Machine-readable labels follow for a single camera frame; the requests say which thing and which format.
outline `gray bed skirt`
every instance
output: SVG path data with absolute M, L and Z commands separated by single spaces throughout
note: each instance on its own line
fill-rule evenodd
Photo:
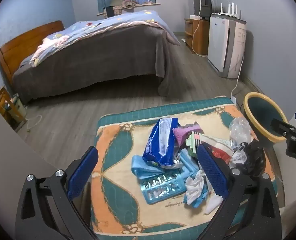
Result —
M 158 93 L 166 97 L 176 71 L 174 46 L 163 29 L 147 25 L 108 31 L 78 41 L 37 67 L 23 65 L 13 75 L 13 88 L 26 104 L 97 82 L 155 74 L 161 78 Z

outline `window sill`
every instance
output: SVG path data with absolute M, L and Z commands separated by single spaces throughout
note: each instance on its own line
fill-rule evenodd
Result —
M 139 4 L 134 5 L 134 8 L 136 7 L 142 7 L 142 6 L 154 6 L 154 5 L 161 5 L 161 3 L 150 3 L 150 4 Z

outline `bowl rim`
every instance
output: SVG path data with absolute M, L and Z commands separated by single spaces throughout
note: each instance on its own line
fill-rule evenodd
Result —
M 248 100 L 252 97 L 258 97 L 261 98 L 265 101 L 267 101 L 268 103 L 270 103 L 276 110 L 277 112 L 280 114 L 280 116 L 283 119 L 283 122 L 288 123 L 287 118 L 285 116 L 285 114 L 283 113 L 282 109 L 280 109 L 280 107 L 272 100 L 270 99 L 268 96 L 258 93 L 258 92 L 251 92 L 248 93 L 245 98 L 244 98 L 244 109 L 245 109 L 245 113 L 247 114 L 247 117 L 249 118 L 249 120 L 253 123 L 253 125 L 257 128 L 257 130 L 263 134 L 266 138 L 268 138 L 270 141 L 272 141 L 273 143 L 277 143 L 277 142 L 282 142 L 285 141 L 286 138 L 283 136 L 276 136 L 272 133 L 270 133 L 269 131 L 267 131 L 254 117 L 254 115 L 252 114 L 252 112 L 249 109 L 248 106 Z

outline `blue gripper pad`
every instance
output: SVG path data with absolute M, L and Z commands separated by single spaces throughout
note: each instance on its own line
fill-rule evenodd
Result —
M 197 149 L 197 159 L 206 173 L 206 176 L 209 179 L 216 195 L 226 199 L 229 195 L 227 189 L 227 179 L 203 144 L 201 144 Z
M 80 162 L 75 172 L 67 182 L 67 195 L 70 200 L 78 197 L 88 181 L 94 167 L 98 162 L 98 151 L 95 147 L 87 150 L 84 156 L 75 162 Z

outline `clear plastic bag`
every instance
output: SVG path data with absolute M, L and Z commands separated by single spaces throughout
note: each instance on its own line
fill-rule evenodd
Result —
M 244 117 L 237 117 L 229 125 L 230 138 L 236 141 L 237 145 L 252 141 L 251 127 Z

